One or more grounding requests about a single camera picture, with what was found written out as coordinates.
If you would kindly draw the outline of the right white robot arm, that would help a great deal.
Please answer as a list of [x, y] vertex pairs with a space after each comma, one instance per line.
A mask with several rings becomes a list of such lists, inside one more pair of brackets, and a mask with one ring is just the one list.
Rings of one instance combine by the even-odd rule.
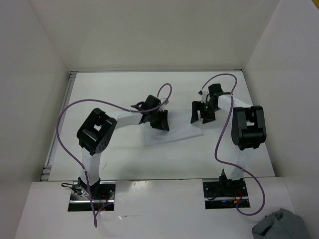
[[[200, 119], [203, 124], [215, 121], [215, 113], [218, 110], [228, 112], [217, 140], [214, 157], [217, 162], [227, 166], [219, 176], [218, 189], [222, 195], [229, 196], [243, 182], [252, 151], [266, 141], [264, 110], [261, 106], [253, 106], [237, 99], [231, 92], [224, 92], [220, 83], [212, 84], [207, 92], [201, 90], [198, 94], [201, 100], [192, 102], [191, 124]], [[233, 160], [227, 162], [218, 158], [218, 149], [229, 123], [231, 123], [231, 140], [237, 151]]]

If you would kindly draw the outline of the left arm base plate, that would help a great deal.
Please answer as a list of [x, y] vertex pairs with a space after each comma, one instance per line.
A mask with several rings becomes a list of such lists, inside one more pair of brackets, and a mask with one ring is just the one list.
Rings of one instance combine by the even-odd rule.
[[[71, 190], [68, 211], [69, 212], [87, 212], [91, 211], [89, 195], [80, 188], [77, 182], [61, 184], [63, 188]], [[95, 211], [113, 211], [116, 192], [115, 181], [101, 181], [100, 184], [92, 190], [92, 203]]]

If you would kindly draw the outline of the white skirt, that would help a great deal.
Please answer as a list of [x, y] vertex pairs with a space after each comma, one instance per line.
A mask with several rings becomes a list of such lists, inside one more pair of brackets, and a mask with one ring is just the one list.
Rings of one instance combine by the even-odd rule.
[[190, 123], [191, 110], [168, 112], [169, 131], [159, 130], [151, 126], [142, 127], [142, 146], [151, 146], [163, 143], [171, 143], [203, 136], [199, 124]]

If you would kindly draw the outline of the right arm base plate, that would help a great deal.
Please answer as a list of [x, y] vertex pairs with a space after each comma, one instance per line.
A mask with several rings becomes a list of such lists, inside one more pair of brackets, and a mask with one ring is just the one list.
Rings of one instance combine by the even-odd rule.
[[244, 179], [240, 180], [208, 180], [203, 181], [205, 209], [249, 208], [250, 202]]

